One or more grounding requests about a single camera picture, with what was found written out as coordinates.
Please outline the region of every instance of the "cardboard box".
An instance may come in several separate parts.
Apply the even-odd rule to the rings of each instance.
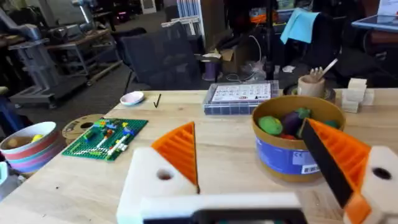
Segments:
[[[228,30],[227,32],[216,35],[215,40],[217,41],[215,42],[218,43],[223,37],[230,34],[230,32],[231,31]],[[256,62],[260,57],[259,47],[256,44],[256,41],[248,36],[242,38],[242,40],[231,49],[221,50],[220,54],[222,55],[221,67],[224,74],[241,73],[241,67],[245,65],[247,61]]]

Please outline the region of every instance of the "cable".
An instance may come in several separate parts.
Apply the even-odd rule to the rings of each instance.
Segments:
[[[262,55],[261,55],[261,46],[260,46],[260,43],[259,43],[259,41],[257,40],[257,38],[256,38],[255,36],[250,35],[249,37],[252,37],[252,38],[256,41],[257,46],[259,47],[259,52],[260,52],[260,59],[259,59],[259,61],[261,61]]]

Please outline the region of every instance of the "wooden table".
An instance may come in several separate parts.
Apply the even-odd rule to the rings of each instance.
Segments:
[[[46,48],[47,48],[47,50],[68,50],[71,47],[75,47],[77,45],[84,44],[84,43],[87,43],[94,39],[98,39],[102,36],[105,36],[105,35],[109,34],[110,32],[111,31],[109,29],[96,30],[95,32],[93,32],[91,34],[85,35],[84,38],[82,38],[82,39],[79,39],[76,41],[70,41],[65,44],[49,45],[49,46],[46,46]]]
[[[162,97],[155,108],[159,93]],[[58,155],[0,203],[0,223],[116,223],[133,149],[150,146],[189,121],[196,124],[203,194],[294,190],[310,223],[342,223],[342,211],[326,183],[286,187],[271,181],[256,156],[250,116],[205,116],[201,107],[205,93],[150,91],[139,106],[117,105],[106,117],[149,120],[129,150],[115,162]],[[397,95],[398,89],[376,90],[374,106],[346,114],[345,131],[368,144],[397,150]]]

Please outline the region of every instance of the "lego baseplate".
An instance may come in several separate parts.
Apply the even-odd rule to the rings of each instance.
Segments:
[[[125,143],[128,145],[139,131],[147,124],[146,120],[135,120],[135,119],[111,119],[118,123],[117,128],[114,129],[114,133],[102,144],[101,147],[97,148],[98,143],[104,139],[102,133],[103,128],[92,126],[89,131],[93,132],[94,135],[89,141],[84,139],[84,135],[80,136],[73,144],[69,145],[62,154],[64,156],[77,156],[85,157],[90,159],[106,159],[109,161],[114,161],[122,151],[116,150],[111,156],[108,156],[108,151],[111,146],[115,145],[116,140],[121,139],[124,127],[123,123],[127,123],[126,127],[134,131],[134,134],[130,135]]]

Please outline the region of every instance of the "office chair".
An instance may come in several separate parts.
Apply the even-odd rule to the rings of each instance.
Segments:
[[[157,32],[121,37],[138,82],[153,90],[192,90],[201,79],[198,62],[181,23]]]
[[[132,36],[146,34],[146,33],[147,33],[147,31],[142,27],[134,28],[134,29],[127,30],[127,31],[118,31],[118,32],[111,33],[114,41],[116,42],[116,51],[117,51],[119,57],[122,59],[123,64],[125,64],[125,66],[130,68],[129,77],[127,79],[126,87],[124,87],[123,95],[125,95],[127,93],[127,89],[129,87],[129,84],[131,81],[131,76],[132,76],[132,73],[134,72],[134,70],[131,68],[131,64],[127,60],[127,56],[125,54],[124,46],[123,46],[123,42],[121,41],[121,38],[122,37],[132,37]]]

